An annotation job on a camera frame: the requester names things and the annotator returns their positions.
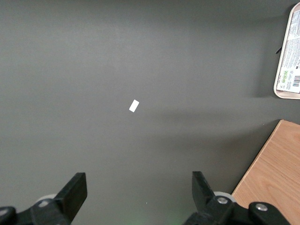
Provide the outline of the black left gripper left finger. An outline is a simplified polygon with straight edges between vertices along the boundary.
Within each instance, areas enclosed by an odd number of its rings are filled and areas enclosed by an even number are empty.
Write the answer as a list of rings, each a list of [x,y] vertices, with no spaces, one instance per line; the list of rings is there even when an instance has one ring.
[[[0,208],[2,225],[70,225],[87,198],[86,173],[76,173],[55,196],[44,196],[28,209]]]

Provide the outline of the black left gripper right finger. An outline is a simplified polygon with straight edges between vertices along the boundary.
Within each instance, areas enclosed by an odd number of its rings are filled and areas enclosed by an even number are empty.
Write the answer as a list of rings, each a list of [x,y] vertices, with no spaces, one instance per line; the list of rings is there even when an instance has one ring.
[[[202,172],[192,172],[192,196],[197,208],[185,225],[288,225],[272,204],[252,202],[246,209],[229,197],[216,195]]]

